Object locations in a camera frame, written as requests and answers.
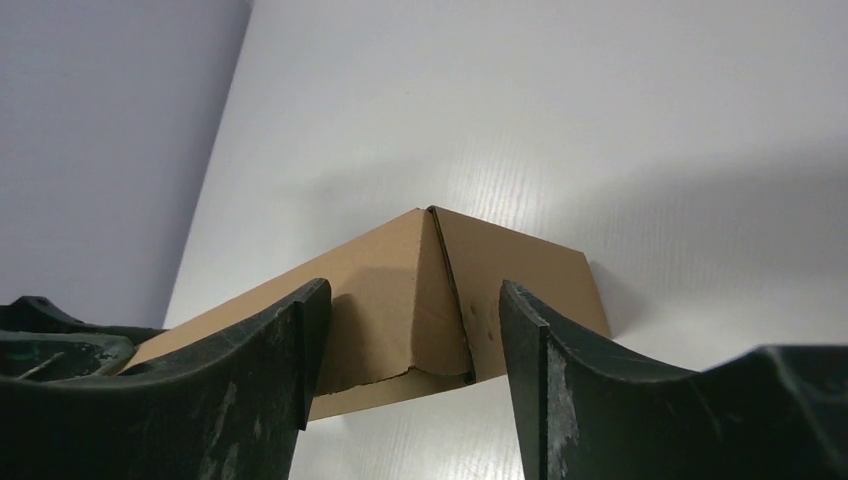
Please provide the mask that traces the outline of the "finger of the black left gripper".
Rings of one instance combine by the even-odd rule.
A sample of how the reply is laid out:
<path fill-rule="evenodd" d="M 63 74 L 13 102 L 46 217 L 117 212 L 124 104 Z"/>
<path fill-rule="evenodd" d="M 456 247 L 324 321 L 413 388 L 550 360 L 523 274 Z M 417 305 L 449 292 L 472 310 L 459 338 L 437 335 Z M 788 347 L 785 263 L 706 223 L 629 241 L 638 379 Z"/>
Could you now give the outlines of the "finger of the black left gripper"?
<path fill-rule="evenodd" d="M 27 381 L 111 376 L 164 331 L 80 321 L 40 296 L 1 307 L 1 375 Z"/>

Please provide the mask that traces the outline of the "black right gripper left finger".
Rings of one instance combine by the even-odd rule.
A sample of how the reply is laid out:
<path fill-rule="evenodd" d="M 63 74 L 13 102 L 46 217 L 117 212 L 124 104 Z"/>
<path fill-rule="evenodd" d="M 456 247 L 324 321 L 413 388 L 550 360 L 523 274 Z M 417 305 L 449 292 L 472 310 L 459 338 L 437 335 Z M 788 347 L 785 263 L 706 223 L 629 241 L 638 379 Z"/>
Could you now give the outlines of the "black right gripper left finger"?
<path fill-rule="evenodd" d="M 331 286 L 111 376 L 1 375 L 5 479 L 285 479 L 316 394 Z"/>

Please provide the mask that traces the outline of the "brown cardboard box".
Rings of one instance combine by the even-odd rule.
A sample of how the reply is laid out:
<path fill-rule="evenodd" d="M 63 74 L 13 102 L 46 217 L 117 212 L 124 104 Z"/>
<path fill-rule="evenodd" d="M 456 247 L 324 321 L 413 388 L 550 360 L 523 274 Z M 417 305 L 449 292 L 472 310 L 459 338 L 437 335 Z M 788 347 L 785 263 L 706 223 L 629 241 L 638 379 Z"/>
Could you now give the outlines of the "brown cardboard box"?
<path fill-rule="evenodd" d="M 411 210 L 144 342 L 140 364 L 228 327 L 315 278 L 333 320 L 310 416 L 318 420 L 502 376 L 499 291 L 510 280 L 611 333 L 586 256 L 431 206 Z"/>

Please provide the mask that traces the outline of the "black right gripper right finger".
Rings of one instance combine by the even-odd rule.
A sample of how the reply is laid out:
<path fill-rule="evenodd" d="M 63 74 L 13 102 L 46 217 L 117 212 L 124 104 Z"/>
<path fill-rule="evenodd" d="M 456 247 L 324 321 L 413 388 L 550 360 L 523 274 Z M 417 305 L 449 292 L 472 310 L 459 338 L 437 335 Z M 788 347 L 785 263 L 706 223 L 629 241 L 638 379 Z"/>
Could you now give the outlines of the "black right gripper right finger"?
<path fill-rule="evenodd" d="M 499 318 L 528 479 L 843 479 L 847 349 L 766 345 L 697 372 L 632 351 L 521 285 Z"/>

